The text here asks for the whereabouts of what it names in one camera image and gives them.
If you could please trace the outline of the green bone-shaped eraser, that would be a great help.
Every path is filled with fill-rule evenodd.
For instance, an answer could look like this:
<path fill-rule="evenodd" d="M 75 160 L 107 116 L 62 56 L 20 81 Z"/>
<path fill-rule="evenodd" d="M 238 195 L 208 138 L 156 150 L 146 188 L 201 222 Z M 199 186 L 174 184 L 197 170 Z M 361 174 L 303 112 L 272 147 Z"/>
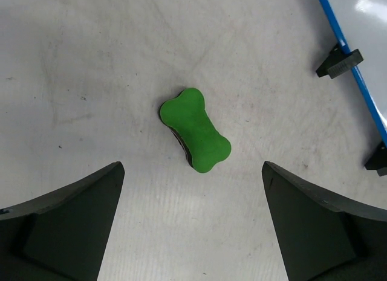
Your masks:
<path fill-rule="evenodd" d="M 209 172 L 229 157 L 231 143 L 211 122 L 199 89 L 182 90 L 162 103 L 158 114 L 161 122 L 178 138 L 190 166 L 198 173 Z"/>

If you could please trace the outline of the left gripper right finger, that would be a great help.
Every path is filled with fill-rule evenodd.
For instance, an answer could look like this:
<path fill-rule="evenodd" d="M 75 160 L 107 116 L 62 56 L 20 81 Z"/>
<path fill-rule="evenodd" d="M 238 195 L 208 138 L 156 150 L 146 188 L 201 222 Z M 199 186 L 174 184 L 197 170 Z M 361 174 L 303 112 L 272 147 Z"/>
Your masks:
<path fill-rule="evenodd" d="M 289 280 L 386 280 L 386 210 L 269 161 L 262 180 Z"/>

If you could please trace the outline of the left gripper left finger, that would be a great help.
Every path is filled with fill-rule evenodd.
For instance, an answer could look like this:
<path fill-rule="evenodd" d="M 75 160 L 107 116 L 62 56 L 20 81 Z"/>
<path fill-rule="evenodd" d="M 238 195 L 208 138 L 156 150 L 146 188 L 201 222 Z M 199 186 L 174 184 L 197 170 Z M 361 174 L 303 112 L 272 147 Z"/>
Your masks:
<path fill-rule="evenodd" d="M 1 280 L 97 280 L 124 175 L 115 162 L 1 209 Z"/>

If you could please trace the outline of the blue framed whiteboard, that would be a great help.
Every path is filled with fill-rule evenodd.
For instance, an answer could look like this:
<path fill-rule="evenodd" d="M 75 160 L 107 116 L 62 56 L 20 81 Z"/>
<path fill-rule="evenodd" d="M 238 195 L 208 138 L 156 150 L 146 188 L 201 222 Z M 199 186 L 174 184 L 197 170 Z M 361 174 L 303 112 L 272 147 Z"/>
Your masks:
<path fill-rule="evenodd" d="M 344 53 L 363 57 L 352 73 L 386 141 L 386 0 L 319 2 Z"/>

